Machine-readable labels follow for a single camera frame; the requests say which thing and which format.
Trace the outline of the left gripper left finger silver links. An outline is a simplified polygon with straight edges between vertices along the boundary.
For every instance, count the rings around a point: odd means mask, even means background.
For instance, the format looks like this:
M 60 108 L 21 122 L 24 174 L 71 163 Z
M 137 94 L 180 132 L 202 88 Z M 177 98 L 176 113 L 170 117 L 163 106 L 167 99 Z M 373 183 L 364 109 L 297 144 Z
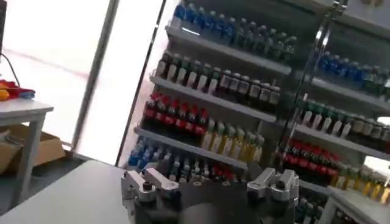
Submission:
M 138 197 L 140 202 L 152 202 L 156 200 L 157 191 L 162 196 L 171 198 L 179 191 L 179 183 L 167 179 L 155 168 L 144 170 L 144 174 L 135 170 L 125 171 L 121 177 L 122 198 L 125 200 Z

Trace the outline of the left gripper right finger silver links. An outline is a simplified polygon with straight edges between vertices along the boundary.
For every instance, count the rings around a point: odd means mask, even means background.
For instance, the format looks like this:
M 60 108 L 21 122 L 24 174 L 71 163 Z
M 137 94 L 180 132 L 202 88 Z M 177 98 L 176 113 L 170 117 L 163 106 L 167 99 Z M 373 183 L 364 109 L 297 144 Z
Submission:
M 277 173 L 274 168 L 266 168 L 254 180 L 247 183 L 247 193 L 256 199 L 271 196 L 276 201 L 297 201 L 299 199 L 299 176 L 286 169 Z

